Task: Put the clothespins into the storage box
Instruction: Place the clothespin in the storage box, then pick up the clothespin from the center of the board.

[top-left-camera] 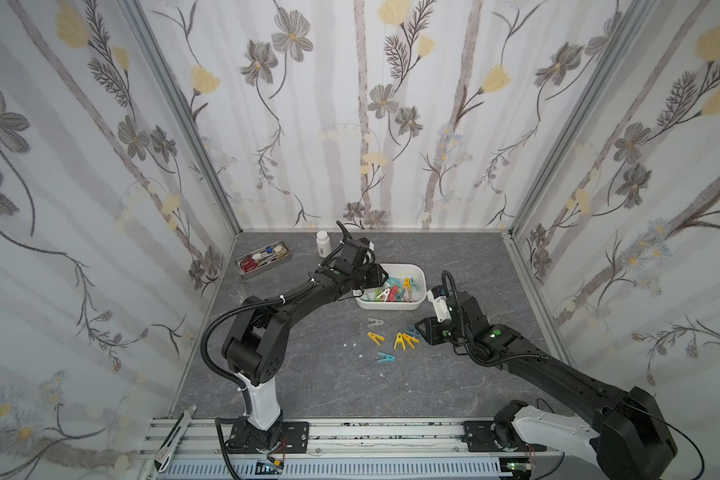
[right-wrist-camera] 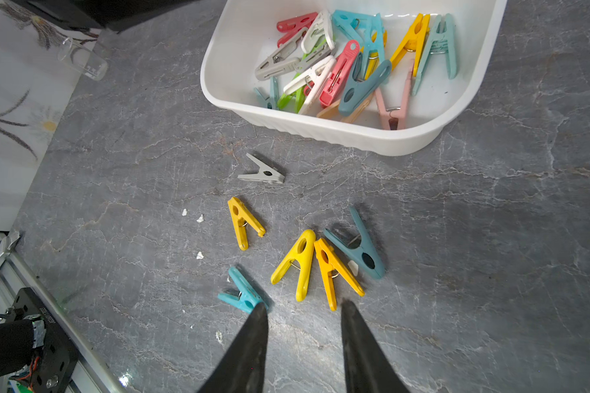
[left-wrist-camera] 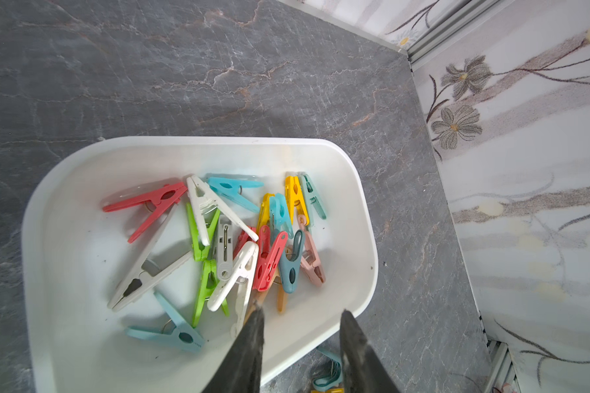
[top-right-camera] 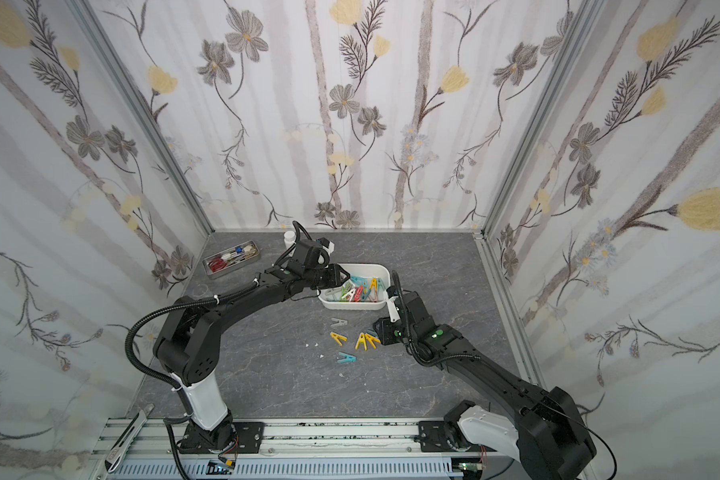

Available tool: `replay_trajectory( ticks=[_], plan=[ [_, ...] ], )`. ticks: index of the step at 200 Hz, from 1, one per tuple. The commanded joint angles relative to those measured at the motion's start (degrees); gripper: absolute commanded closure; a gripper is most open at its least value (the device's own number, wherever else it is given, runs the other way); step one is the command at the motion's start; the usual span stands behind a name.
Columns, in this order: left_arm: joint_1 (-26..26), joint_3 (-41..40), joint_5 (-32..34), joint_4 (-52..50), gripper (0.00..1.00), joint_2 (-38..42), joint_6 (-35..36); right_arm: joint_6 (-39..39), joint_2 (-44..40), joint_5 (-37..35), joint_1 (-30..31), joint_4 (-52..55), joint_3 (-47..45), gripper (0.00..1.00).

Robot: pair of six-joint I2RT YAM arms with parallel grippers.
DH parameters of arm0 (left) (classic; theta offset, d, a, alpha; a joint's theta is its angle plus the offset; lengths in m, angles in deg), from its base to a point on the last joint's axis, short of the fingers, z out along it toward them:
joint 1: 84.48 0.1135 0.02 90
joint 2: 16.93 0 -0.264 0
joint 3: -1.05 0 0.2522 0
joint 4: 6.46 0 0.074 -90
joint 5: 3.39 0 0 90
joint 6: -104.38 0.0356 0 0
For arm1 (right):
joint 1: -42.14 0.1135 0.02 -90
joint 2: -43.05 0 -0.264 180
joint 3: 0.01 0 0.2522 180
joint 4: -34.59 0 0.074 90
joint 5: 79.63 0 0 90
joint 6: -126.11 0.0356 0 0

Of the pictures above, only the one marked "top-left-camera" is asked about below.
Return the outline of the red clothespin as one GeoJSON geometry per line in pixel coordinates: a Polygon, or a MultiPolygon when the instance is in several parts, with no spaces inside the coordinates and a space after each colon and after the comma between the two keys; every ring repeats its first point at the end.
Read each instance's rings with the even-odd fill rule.
{"type": "Polygon", "coordinates": [[[390,291],[389,291],[389,294],[388,294],[388,297],[387,297],[387,301],[388,301],[388,302],[395,302],[395,301],[397,300],[397,295],[398,295],[398,287],[397,287],[397,286],[393,286],[393,287],[390,289],[390,291]]]}

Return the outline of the dark teal clothespin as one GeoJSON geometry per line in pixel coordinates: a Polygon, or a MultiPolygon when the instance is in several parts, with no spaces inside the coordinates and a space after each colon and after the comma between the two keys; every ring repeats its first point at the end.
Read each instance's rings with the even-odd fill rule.
{"type": "Polygon", "coordinates": [[[405,327],[405,329],[403,330],[403,332],[404,332],[406,335],[412,336],[412,337],[414,337],[414,338],[416,338],[416,339],[421,339],[420,333],[415,329],[415,327],[414,327],[412,324],[408,324],[408,325],[405,327]]]}

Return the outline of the orange yellow clothespin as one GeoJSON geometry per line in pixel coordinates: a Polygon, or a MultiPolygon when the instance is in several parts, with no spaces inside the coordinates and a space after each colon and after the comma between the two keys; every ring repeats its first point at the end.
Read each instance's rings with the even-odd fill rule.
{"type": "Polygon", "coordinates": [[[404,342],[409,345],[411,349],[414,349],[415,345],[419,343],[419,340],[411,335],[403,334],[402,337],[404,342]]]}

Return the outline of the turquoise clothespin of pair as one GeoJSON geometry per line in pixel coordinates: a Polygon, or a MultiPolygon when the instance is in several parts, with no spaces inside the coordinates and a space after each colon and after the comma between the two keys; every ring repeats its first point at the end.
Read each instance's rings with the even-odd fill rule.
{"type": "Polygon", "coordinates": [[[387,354],[384,352],[378,352],[376,354],[376,362],[379,364],[391,363],[391,362],[395,362],[395,361],[396,361],[396,357],[394,355],[387,354]]]}

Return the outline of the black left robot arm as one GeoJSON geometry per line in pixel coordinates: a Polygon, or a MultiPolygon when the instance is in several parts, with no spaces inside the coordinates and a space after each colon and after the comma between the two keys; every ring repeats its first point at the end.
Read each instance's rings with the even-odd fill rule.
{"type": "Polygon", "coordinates": [[[276,375],[285,360],[292,328],[317,309],[388,280],[372,242],[353,237],[344,226],[340,230],[339,246],[305,283],[276,297],[251,296],[206,326],[200,338],[202,361],[215,375],[238,387],[245,406],[242,417],[214,420],[223,455],[285,447],[276,375]]]}

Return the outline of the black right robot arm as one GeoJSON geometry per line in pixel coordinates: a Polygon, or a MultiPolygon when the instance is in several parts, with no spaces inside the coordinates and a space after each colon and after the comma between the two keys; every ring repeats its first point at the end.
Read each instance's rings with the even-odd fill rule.
{"type": "Polygon", "coordinates": [[[538,444],[586,460],[610,479],[659,479],[678,454],[678,428],[655,397],[591,377],[534,345],[516,329],[492,324],[476,298],[457,288],[450,271],[427,293],[435,314],[416,323],[425,341],[449,343],[459,355],[497,368],[542,390],[571,410],[545,413],[512,401],[496,420],[514,443],[538,444]]]}

